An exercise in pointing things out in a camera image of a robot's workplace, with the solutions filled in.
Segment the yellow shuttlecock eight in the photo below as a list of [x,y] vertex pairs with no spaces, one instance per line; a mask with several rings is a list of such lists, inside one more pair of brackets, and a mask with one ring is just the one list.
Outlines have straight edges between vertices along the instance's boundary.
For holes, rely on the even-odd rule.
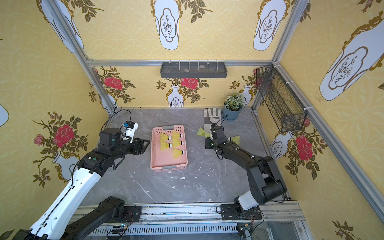
[[206,132],[203,128],[199,128],[199,130],[197,132],[197,136],[201,136],[201,137],[205,137],[205,138],[210,138],[211,137],[211,133],[210,132]]

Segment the yellow shuttlecock one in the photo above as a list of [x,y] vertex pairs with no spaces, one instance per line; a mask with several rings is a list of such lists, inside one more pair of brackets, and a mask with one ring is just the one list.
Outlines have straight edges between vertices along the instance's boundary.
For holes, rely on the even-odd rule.
[[165,142],[165,143],[170,143],[171,140],[172,140],[172,137],[171,137],[171,136],[166,135],[166,134],[164,134],[164,133],[161,133],[160,137],[161,137],[161,141],[162,141],[162,142]]

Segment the yellow shuttlecock four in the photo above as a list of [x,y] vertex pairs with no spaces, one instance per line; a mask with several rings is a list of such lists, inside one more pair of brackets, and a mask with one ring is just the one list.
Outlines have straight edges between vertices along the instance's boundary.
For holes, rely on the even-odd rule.
[[164,151],[164,150],[167,150],[169,148],[172,148],[172,144],[171,143],[166,143],[166,142],[161,142],[160,146],[161,146],[161,151]]

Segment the pink plastic storage basket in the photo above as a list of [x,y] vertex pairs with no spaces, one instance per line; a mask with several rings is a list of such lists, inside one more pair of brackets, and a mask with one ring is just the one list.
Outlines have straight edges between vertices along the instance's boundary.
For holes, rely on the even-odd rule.
[[[184,135],[184,137],[180,139],[180,141],[183,142],[183,145],[178,147],[173,147],[172,145],[172,148],[161,151],[161,133],[172,136],[173,132],[178,132]],[[172,154],[173,149],[184,150],[185,153],[181,157],[174,159]],[[154,172],[167,172],[186,169],[187,165],[188,154],[184,126],[172,125],[153,128],[151,147],[151,169]]]

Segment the yellow shuttlecock six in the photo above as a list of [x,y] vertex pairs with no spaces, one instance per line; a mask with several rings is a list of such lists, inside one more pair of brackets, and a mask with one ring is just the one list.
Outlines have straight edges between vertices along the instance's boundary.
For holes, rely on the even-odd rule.
[[228,140],[234,142],[237,145],[239,145],[240,141],[241,141],[241,137],[240,136],[228,137]]

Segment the yellow shuttlecock two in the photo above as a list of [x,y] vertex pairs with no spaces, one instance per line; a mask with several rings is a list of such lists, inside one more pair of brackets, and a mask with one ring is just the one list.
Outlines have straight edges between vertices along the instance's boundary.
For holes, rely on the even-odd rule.
[[173,132],[172,133],[172,140],[180,140],[184,137],[183,134],[178,133],[178,132]]

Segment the yellow shuttlecock three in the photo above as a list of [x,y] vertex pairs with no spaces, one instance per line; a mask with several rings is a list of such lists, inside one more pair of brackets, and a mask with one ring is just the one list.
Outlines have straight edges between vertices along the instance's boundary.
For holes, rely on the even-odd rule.
[[174,140],[172,141],[172,145],[173,145],[173,147],[178,147],[178,146],[183,145],[183,142],[180,141],[180,140],[174,139]]

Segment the yellow shuttlecock five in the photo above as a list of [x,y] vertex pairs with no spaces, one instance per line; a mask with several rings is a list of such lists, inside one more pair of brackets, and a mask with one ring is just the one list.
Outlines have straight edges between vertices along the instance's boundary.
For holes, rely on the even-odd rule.
[[173,154],[173,158],[174,159],[177,159],[177,158],[181,157],[184,153],[185,153],[184,150],[178,150],[178,149],[173,149],[172,150],[172,154]]

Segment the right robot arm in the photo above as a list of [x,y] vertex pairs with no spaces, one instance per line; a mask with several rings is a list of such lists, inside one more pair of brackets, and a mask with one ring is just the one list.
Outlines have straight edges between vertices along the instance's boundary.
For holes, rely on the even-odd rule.
[[206,149],[213,150],[219,160],[230,160],[247,173],[249,190],[234,200],[233,209],[238,219],[258,219],[254,213],[260,205],[285,197],[286,184],[275,160],[254,155],[225,136],[224,127],[211,124],[211,138],[206,140]]

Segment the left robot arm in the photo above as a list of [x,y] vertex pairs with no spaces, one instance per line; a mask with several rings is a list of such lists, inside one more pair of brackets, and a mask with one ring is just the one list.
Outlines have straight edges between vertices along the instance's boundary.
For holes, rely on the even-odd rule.
[[28,230],[19,230],[15,240],[82,240],[100,225],[116,219],[126,222],[125,202],[108,197],[89,214],[70,223],[83,199],[116,160],[126,155],[142,155],[151,142],[139,138],[123,140],[119,128],[100,132],[97,148],[85,154],[75,165],[71,179],[48,210]]

